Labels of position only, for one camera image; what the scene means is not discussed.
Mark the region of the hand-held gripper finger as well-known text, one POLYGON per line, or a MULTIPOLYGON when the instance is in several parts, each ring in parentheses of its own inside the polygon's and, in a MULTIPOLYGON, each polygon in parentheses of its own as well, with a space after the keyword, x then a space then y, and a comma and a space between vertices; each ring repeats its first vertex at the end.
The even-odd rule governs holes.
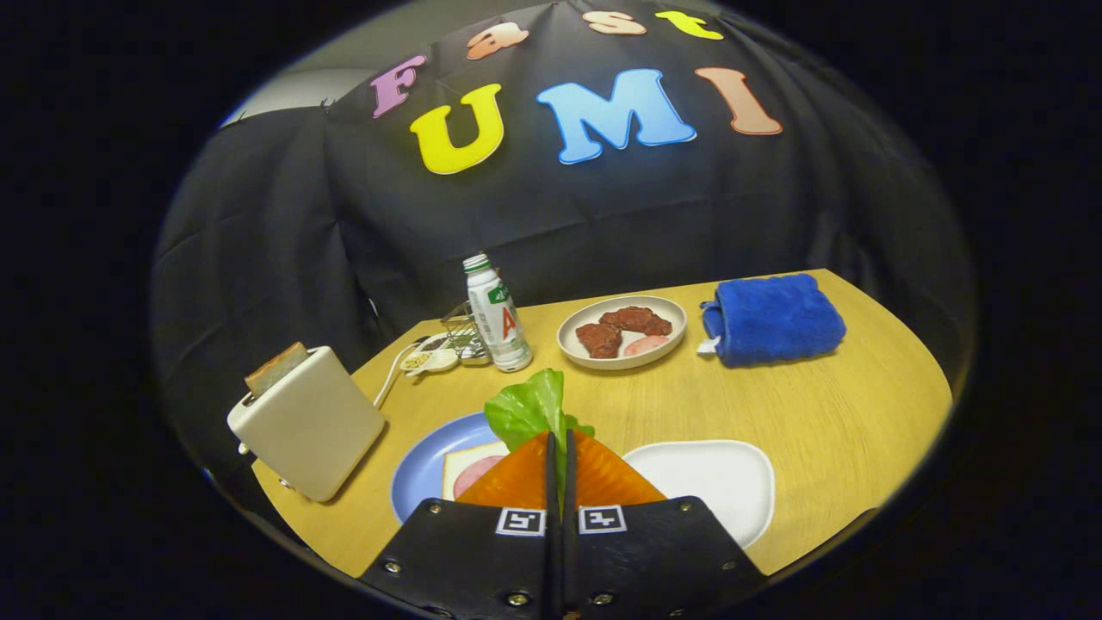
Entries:
POLYGON ((424 499, 358 580, 415 617, 550 619, 561 611, 555 452, 544 431, 503 460, 531 463, 511 489, 541 509, 424 499))
POLYGON ((768 586, 699 497, 584 504, 593 478, 579 475, 598 440, 568 435, 562 521, 562 595, 582 619, 709 619, 768 586))

